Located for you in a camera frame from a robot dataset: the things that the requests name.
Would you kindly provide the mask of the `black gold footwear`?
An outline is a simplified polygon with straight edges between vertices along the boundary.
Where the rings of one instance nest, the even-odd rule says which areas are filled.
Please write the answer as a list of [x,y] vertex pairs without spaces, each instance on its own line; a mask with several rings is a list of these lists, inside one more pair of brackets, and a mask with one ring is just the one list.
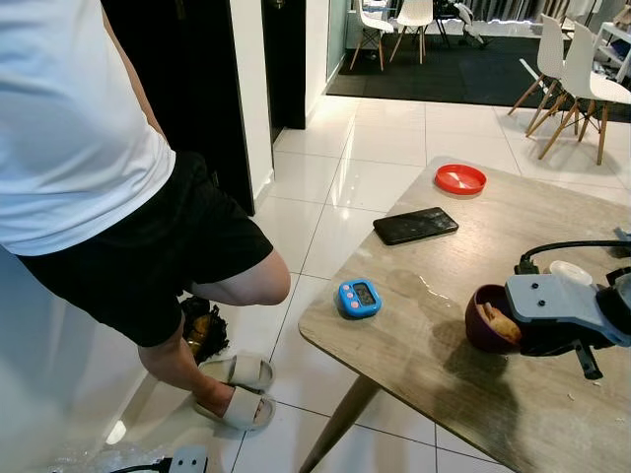
[[180,303],[183,310],[183,339],[189,344],[196,364],[203,364],[229,347],[227,321],[220,307],[196,296]]

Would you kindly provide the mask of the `red round dish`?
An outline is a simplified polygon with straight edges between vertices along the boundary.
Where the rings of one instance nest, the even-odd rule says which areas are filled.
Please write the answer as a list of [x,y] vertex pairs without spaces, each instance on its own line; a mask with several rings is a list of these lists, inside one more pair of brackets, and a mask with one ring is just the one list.
[[485,172],[468,164],[442,164],[434,172],[434,184],[454,195],[482,193],[487,181]]

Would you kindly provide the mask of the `purple cup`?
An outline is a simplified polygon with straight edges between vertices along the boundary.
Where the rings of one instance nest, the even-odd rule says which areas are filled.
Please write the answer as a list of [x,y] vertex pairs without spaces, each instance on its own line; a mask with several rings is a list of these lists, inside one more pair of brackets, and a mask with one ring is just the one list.
[[519,344],[508,343],[497,337],[492,330],[487,328],[485,321],[478,314],[477,306],[482,303],[490,303],[497,309],[508,315],[519,328],[522,328],[524,317],[522,312],[514,306],[504,285],[482,285],[474,290],[468,299],[464,313],[465,338],[478,351],[493,353],[493,355],[509,355],[509,353],[521,353],[522,342]]

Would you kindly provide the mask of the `person in black shorts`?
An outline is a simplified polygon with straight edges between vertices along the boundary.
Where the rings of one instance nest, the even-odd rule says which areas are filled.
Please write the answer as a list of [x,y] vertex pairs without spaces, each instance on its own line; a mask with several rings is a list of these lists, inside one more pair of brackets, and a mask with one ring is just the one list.
[[0,247],[217,415],[235,386],[195,363],[181,294],[290,293],[271,240],[168,143],[100,0],[0,0]]

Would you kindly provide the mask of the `blue digital timer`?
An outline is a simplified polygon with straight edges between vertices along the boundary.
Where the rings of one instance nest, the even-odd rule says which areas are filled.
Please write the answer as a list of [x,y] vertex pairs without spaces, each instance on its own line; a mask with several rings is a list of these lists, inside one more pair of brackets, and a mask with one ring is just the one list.
[[335,288],[335,309],[342,318],[365,319],[383,309],[383,299],[367,279],[343,281]]

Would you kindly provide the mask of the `beige slipper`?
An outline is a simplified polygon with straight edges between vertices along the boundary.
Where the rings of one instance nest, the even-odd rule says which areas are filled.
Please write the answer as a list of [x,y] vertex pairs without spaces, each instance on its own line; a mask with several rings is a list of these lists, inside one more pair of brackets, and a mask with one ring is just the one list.
[[229,427],[243,432],[255,432],[267,427],[274,419],[276,402],[262,393],[235,387],[233,397],[225,409],[225,413],[217,415],[208,407],[194,402],[192,409],[195,413],[206,416],[212,422],[222,427]]
[[274,381],[270,362],[252,353],[240,353],[229,359],[203,362],[199,369],[216,381],[256,393],[264,393]]

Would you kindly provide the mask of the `white chair wooden legs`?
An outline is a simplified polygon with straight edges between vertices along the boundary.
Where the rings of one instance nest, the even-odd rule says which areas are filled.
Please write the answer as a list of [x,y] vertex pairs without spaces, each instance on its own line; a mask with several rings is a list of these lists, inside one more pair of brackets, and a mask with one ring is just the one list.
[[385,69],[385,36],[395,32],[395,24],[388,17],[388,0],[353,0],[352,5],[357,20],[352,23],[355,50],[350,69],[361,57],[375,57],[380,69]]
[[395,45],[391,52],[391,60],[395,58],[395,54],[398,51],[398,47],[402,44],[407,32],[412,31],[416,35],[416,62],[422,64],[424,62],[425,54],[425,35],[427,35],[427,29],[429,26],[433,26],[436,23],[436,6],[434,6],[434,0],[404,0],[398,15],[395,19],[396,26],[398,28]]
[[536,66],[539,72],[535,73],[532,69],[527,69],[533,77],[533,81],[526,91],[520,96],[513,108],[510,108],[508,114],[522,106],[524,100],[528,98],[536,89],[542,90],[542,99],[530,125],[525,131],[525,135],[530,136],[536,127],[540,125],[546,117],[551,116],[553,111],[549,111],[546,116],[540,118],[539,114],[543,107],[551,100],[555,107],[562,106],[567,99],[567,92],[560,85],[559,78],[564,72],[564,35],[562,26],[558,20],[549,17],[549,15],[541,15],[542,37],[537,51]]
[[562,98],[556,99],[542,120],[553,116],[562,107],[567,98],[573,101],[572,107],[564,113],[559,125],[556,126],[548,144],[542,148],[539,158],[542,161],[549,150],[553,148],[565,127],[582,123],[580,140],[586,134],[588,123],[594,118],[595,109],[599,109],[600,117],[596,131],[599,132],[598,146],[596,146],[596,164],[602,163],[605,135],[607,135],[609,121],[609,107],[612,103],[630,106],[631,92],[621,83],[609,80],[603,73],[595,72],[596,35],[585,26],[575,26],[571,46],[565,54],[565,62],[560,76]]

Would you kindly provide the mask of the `bread roll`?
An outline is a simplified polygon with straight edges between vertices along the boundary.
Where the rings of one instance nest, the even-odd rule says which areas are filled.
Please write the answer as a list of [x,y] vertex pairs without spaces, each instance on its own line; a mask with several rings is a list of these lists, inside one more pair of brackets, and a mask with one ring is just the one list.
[[522,330],[508,315],[505,315],[497,307],[490,303],[482,303],[478,304],[477,310],[481,319],[485,321],[487,328],[492,330],[497,337],[513,344],[519,344],[522,341]]

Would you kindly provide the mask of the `black smartphone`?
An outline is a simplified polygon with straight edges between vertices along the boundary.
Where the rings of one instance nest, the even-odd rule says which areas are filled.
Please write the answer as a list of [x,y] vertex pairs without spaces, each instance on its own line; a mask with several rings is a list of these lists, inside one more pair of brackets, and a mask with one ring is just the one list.
[[455,233],[459,229],[454,218],[439,207],[379,218],[373,221],[373,226],[386,246]]

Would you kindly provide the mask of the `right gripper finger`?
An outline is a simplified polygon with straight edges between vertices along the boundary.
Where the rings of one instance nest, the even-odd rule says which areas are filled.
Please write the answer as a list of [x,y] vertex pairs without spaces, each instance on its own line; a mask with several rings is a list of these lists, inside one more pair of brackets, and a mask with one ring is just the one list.
[[574,352],[576,352],[578,361],[580,361],[583,377],[590,381],[598,381],[603,378],[603,373],[599,365],[596,364],[594,350],[592,350],[590,344],[583,341],[574,341],[572,346]]

